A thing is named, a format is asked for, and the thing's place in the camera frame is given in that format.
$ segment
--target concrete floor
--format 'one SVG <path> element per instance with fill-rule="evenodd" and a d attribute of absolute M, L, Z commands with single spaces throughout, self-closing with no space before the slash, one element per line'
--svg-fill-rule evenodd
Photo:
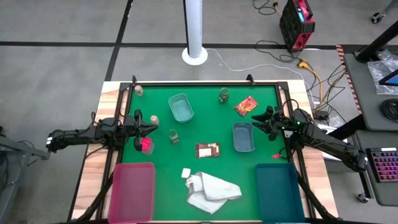
<path fill-rule="evenodd" d="M 308 0 L 317 22 L 308 44 L 368 44 L 398 19 L 392 10 L 379 24 L 369 17 L 389 0 Z M 0 41 L 114 42 L 127 0 L 11 1 L 0 0 Z M 205 43 L 253 44 L 258 40 L 283 43 L 279 16 L 262 16 L 251 0 L 203 0 Z M 180 0 L 145 1 L 132 4 L 123 42 L 184 43 Z M 390 44 L 398 44 L 398 38 Z M 291 64 L 280 63 L 252 49 L 216 49 L 232 68 L 274 63 L 302 73 L 309 84 L 313 77 Z M 273 67 L 231 72 L 214 52 L 198 67 L 181 60 L 182 49 L 122 48 L 112 80 L 229 80 L 298 79 L 299 76 Z M 32 141 L 44 149 L 54 129 L 75 129 L 90 123 L 90 112 L 98 104 L 112 48 L 97 47 L 0 47 L 0 124 L 13 139 Z M 270 50 L 284 54 L 284 50 Z M 335 50 L 304 50 L 322 79 L 340 64 Z M 340 85 L 348 87 L 343 78 Z M 345 117 L 358 115 L 347 89 L 331 104 Z M 67 219 L 85 147 L 68 147 L 50 160 L 29 167 L 19 191 L 10 223 L 55 223 Z M 398 208 L 381 207 L 374 200 L 361 204 L 360 181 L 354 174 L 330 174 L 340 217 L 348 220 L 398 223 Z"/>

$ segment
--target green table surface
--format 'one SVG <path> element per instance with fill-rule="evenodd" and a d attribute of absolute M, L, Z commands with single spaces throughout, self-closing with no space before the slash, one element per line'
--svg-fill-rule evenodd
<path fill-rule="evenodd" d="M 155 144 L 148 156 L 134 149 L 129 141 L 123 154 L 123 163 L 153 162 L 155 165 L 155 206 L 153 220 L 260 220 L 254 167 L 260 163 L 286 162 L 273 159 L 284 147 L 281 135 L 269 141 L 267 135 L 253 129 L 254 152 L 237 152 L 233 146 L 232 127 L 236 122 L 253 121 L 252 115 L 265 112 L 266 107 L 277 106 L 274 86 L 228 86 L 230 97 L 220 104 L 218 94 L 222 86 L 145 86 L 144 95 L 133 93 L 131 113 L 140 109 L 143 120 L 159 117 L 160 125 L 149 134 Z M 171 96 L 184 93 L 194 112 L 193 119 L 186 123 L 174 120 L 169 106 Z M 241 117 L 234 106 L 251 95 L 258 106 Z M 169 130 L 178 132 L 180 141 L 172 144 Z M 196 143 L 220 143 L 220 156 L 197 159 Z M 228 200 L 216 213 L 210 215 L 187 203 L 188 189 L 181 178 L 183 168 L 191 174 L 205 172 L 240 186 L 242 198 Z"/>

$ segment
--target small bottle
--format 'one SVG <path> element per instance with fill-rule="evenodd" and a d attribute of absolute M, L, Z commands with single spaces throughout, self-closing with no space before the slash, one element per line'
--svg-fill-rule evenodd
<path fill-rule="evenodd" d="M 150 138 L 141 139 L 141 146 L 142 146 L 142 153 L 147 154 L 147 155 L 151 155 L 152 151 L 155 148 L 155 145 L 152 142 L 152 139 L 150 139 Z"/>
<path fill-rule="evenodd" d="M 142 89 L 142 87 L 140 85 L 136 85 L 134 87 L 134 90 L 136 91 L 138 96 L 142 96 L 144 94 L 144 90 Z"/>
<path fill-rule="evenodd" d="M 159 125 L 159 123 L 160 123 L 159 118 L 158 118 L 156 115 L 152 115 L 152 116 L 150 117 L 150 122 L 151 122 L 152 124 L 156 124 L 156 125 Z"/>
<path fill-rule="evenodd" d="M 218 99 L 220 100 L 220 103 L 226 103 L 229 100 L 229 89 L 222 88 Z"/>
<path fill-rule="evenodd" d="M 174 129 L 171 129 L 169 131 L 169 138 L 173 144 L 176 144 L 179 142 L 180 138 L 178 137 L 177 131 Z"/>

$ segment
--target keyboard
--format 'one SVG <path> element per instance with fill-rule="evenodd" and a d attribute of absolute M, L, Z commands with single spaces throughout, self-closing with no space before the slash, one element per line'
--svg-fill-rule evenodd
<path fill-rule="evenodd" d="M 398 182 L 398 152 L 395 148 L 374 148 L 368 151 L 371 167 L 379 183 Z"/>

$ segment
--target white cloth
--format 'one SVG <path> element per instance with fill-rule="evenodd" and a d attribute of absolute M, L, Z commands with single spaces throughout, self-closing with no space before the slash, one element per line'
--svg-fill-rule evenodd
<path fill-rule="evenodd" d="M 228 199 L 234 200 L 242 197 L 238 185 L 204 172 L 191 175 L 185 185 L 189 189 L 187 202 L 210 214 L 220 209 Z"/>

